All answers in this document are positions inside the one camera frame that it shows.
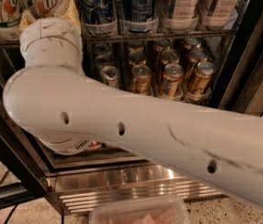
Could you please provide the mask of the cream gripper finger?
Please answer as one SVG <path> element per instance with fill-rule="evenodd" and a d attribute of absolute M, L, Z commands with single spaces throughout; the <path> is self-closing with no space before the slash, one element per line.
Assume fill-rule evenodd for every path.
<path fill-rule="evenodd" d="M 25 9 L 21 14 L 21 22 L 19 25 L 19 30 L 23 32 L 29 25 L 36 22 L 35 17 L 29 9 Z"/>
<path fill-rule="evenodd" d="M 55 16 L 70 21 L 78 31 L 81 31 L 79 13 L 75 0 L 62 0 L 61 4 L 55 10 Z"/>

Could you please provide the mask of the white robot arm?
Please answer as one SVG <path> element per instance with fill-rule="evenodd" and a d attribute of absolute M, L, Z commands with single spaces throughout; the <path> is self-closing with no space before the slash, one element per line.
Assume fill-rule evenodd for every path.
<path fill-rule="evenodd" d="M 11 119 L 44 143 L 111 143 L 263 209 L 263 118 L 132 94 L 82 71 L 73 21 L 21 32 L 25 66 L 7 82 Z"/>

